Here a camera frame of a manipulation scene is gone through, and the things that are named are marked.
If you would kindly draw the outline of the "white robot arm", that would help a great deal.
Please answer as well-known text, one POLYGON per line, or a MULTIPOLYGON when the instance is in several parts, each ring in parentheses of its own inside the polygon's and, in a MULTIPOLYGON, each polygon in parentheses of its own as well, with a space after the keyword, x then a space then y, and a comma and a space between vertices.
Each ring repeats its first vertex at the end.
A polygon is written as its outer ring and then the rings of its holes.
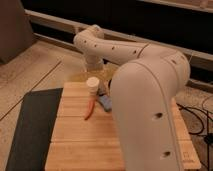
POLYGON ((92 25, 74 37, 89 71, 108 60, 113 75, 112 114, 126 171, 184 171, 171 110, 190 76, 188 59, 160 45, 106 40, 92 25))

